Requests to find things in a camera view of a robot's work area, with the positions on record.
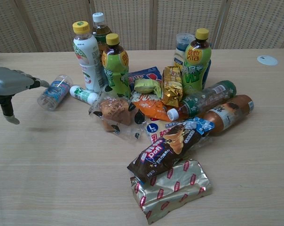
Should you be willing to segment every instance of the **woven screen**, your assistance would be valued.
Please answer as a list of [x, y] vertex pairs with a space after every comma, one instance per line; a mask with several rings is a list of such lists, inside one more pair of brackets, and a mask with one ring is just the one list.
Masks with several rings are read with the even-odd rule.
[[125, 50], [149, 49], [149, 0], [94, 0], [94, 6]]
[[72, 24], [91, 16], [85, 0], [20, 1], [44, 52], [73, 51]]
[[219, 48], [280, 48], [284, 0], [232, 0]]
[[213, 35], [221, 0], [158, 0], [157, 48], [175, 49], [179, 32], [195, 34], [197, 28]]
[[9, 0], [0, 0], [0, 53], [33, 52]]

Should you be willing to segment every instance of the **silver foil package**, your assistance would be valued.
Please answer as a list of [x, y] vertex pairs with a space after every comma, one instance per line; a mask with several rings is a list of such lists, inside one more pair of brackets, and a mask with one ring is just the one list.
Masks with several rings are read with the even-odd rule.
[[208, 195], [212, 185], [198, 161], [177, 162], [169, 171], [153, 177], [145, 184], [131, 178], [133, 196], [149, 224], [170, 211]]

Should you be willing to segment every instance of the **table surface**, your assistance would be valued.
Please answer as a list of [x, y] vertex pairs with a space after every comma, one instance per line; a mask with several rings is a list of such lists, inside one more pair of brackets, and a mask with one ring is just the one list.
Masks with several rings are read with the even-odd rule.
[[[130, 71], [157, 66], [174, 51], [129, 51]], [[262, 65], [259, 55], [278, 59]], [[0, 66], [51, 82], [84, 79], [72, 52], [0, 54]], [[254, 111], [194, 152], [213, 193], [172, 211], [153, 226], [284, 225], [284, 49], [213, 50], [207, 86], [231, 80]], [[70, 95], [55, 112], [37, 98], [43, 88], [13, 97], [20, 125], [0, 109], [0, 226], [147, 225], [126, 166], [149, 145], [130, 144], [103, 131], [89, 105]]]

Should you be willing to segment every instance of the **orange bottle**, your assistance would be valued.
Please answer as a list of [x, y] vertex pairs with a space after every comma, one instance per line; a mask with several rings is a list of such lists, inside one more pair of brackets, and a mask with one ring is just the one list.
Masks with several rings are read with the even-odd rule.
[[254, 103], [247, 95], [237, 95], [228, 102], [207, 111], [203, 119], [214, 123], [210, 134], [219, 133], [243, 119], [254, 108]]

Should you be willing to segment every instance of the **plastic wrapper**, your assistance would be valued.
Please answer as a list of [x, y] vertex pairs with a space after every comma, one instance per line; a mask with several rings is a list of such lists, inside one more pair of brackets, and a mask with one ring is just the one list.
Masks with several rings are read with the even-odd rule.
[[212, 185], [198, 161], [177, 162], [168, 172], [141, 184], [131, 178], [133, 196], [149, 224], [186, 203], [208, 195]]
[[165, 105], [178, 107], [183, 97], [183, 86], [181, 83], [181, 71], [179, 67], [166, 67], [163, 72], [162, 102]]
[[144, 114], [122, 95], [106, 86], [89, 109], [89, 115], [98, 116], [104, 129], [122, 138], [138, 139], [143, 132]]
[[169, 107], [165, 106], [155, 94], [142, 94], [135, 91], [132, 94], [132, 103], [149, 118], [170, 121], [167, 116]]
[[137, 72], [130, 72], [127, 75], [129, 80], [129, 87], [131, 88], [132, 91], [134, 90], [134, 81], [136, 79], [140, 78], [140, 79], [153, 79], [159, 82], [162, 81], [161, 73], [157, 67], [151, 67]]
[[193, 145], [213, 128], [212, 122], [198, 117], [179, 123], [143, 150], [127, 168], [145, 183], [152, 177], [170, 170]]
[[161, 98], [161, 83], [153, 79], [136, 79], [134, 81], [135, 91], [143, 94], [154, 93]]
[[155, 143], [160, 137], [165, 135], [171, 128], [183, 121], [162, 121], [159, 119], [149, 118], [146, 120], [146, 134], [152, 143]]

